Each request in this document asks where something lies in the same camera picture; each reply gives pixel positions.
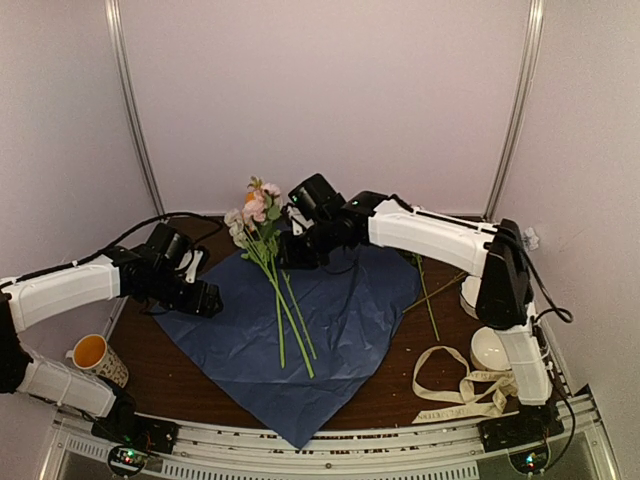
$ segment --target blue cloth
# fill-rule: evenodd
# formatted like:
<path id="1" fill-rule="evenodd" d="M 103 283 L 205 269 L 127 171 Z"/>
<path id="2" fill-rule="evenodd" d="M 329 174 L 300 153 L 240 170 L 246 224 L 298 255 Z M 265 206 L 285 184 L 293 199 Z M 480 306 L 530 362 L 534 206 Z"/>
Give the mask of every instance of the blue cloth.
<path id="1" fill-rule="evenodd" d="M 202 277 L 220 288 L 220 314 L 202 319 L 171 312 L 156 321 L 240 406 L 302 448 L 378 369 L 402 310 L 420 290 L 417 270 L 392 249 L 335 251 L 327 270 L 344 270 L 354 257 L 357 266 L 341 275 L 322 269 L 291 272 L 318 355 L 312 360 L 314 379 L 284 312 L 286 366 L 280 368 L 274 289 L 239 253 Z M 281 290 L 288 299 L 283 282 Z"/>

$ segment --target flower bouquet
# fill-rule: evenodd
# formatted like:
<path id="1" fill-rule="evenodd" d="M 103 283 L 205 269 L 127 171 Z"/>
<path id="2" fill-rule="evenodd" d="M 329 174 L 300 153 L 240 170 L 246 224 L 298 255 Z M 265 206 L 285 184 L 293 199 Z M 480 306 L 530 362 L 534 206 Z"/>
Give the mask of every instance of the flower bouquet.
<path id="1" fill-rule="evenodd" d="M 282 216 L 281 209 L 283 204 L 280 189 L 272 183 L 264 183 L 262 179 L 257 177 L 251 177 L 251 183 L 249 183 L 248 189 L 249 192 L 245 198 L 245 205 L 242 212 L 238 209 L 230 210 L 225 215 L 224 221 L 229 227 L 229 234 L 233 238 L 233 242 L 245 250 L 242 258 L 257 264 L 275 291 L 280 366 L 285 368 L 286 365 L 282 318 L 282 312 L 284 311 L 291 325 L 291 330 L 296 337 L 298 346 L 300 347 L 309 378 L 313 378 L 315 373 L 311 365 L 307 347 L 314 360 L 317 358 L 315 348 L 313 347 L 307 325 L 293 293 L 290 276 L 286 271 L 276 268 L 276 256 L 279 246 L 278 238 L 280 236 L 280 230 L 278 230 L 276 222 Z M 280 289 L 281 280 L 282 284 L 286 287 L 286 291 L 293 304 L 293 309 L 298 317 L 298 322 L 304 335 L 304 341 L 300 335 L 300 330 L 298 329 L 294 315 L 285 299 L 285 295 Z"/>

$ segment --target mug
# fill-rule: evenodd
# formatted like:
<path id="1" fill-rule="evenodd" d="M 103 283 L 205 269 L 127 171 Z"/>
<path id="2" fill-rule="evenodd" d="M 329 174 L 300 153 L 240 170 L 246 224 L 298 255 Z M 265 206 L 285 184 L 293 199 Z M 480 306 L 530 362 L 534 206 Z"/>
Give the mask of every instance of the mug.
<path id="1" fill-rule="evenodd" d="M 76 368 L 108 378 L 122 388 L 129 381 L 129 370 L 102 335 L 83 337 L 66 357 Z"/>

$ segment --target cream ribbon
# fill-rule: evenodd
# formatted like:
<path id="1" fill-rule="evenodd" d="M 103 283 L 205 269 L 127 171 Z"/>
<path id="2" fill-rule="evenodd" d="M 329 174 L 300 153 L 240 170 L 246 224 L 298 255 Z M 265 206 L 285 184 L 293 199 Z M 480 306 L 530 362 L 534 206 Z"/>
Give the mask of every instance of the cream ribbon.
<path id="1" fill-rule="evenodd" d="M 437 350 L 446 350 L 453 358 L 464 365 L 467 370 L 466 376 L 460 381 L 460 391 L 433 391 L 427 390 L 420 385 L 416 378 L 418 372 L 427 362 L 431 354 Z M 476 395 L 474 382 L 494 382 L 489 389 L 481 394 Z M 440 410 L 423 410 L 412 423 L 432 423 L 444 420 L 453 420 L 465 417 L 500 417 L 507 405 L 507 397 L 509 395 L 517 395 L 518 386 L 512 371 L 508 372 L 483 372 L 480 370 L 471 371 L 469 364 L 460 352 L 455 348 L 437 346 L 430 348 L 418 358 L 416 366 L 413 368 L 413 392 L 420 398 L 425 400 L 435 400 L 438 402 L 458 403 L 460 407 L 448 407 Z M 493 393 L 491 402 L 477 403 L 487 395 Z"/>

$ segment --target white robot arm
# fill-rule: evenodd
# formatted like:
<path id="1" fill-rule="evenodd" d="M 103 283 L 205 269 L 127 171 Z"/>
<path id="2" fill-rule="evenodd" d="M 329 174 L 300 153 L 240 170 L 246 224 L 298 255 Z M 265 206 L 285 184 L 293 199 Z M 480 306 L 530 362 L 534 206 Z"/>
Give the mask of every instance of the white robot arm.
<path id="1" fill-rule="evenodd" d="M 212 317 L 222 309 L 218 288 L 195 280 L 205 253 L 192 248 L 190 239 L 174 228 L 158 224 L 147 242 L 134 249 L 113 247 L 87 263 L 1 280 L 0 393 L 21 392 L 74 407 L 104 421 L 102 428 L 114 436 L 125 435 L 131 425 L 124 424 L 131 423 L 135 410 L 131 397 L 43 357 L 22 345 L 17 334 L 81 305 L 129 295 Z"/>
<path id="2" fill-rule="evenodd" d="M 534 334 L 536 311 L 518 226 L 478 223 L 413 207 L 395 195 L 362 192 L 348 202 L 319 174 L 289 194 L 307 221 L 283 234 L 281 263 L 313 268 L 339 246 L 373 244 L 415 252 L 480 278 L 476 313 L 500 337 L 522 405 L 543 406 L 552 385 Z"/>

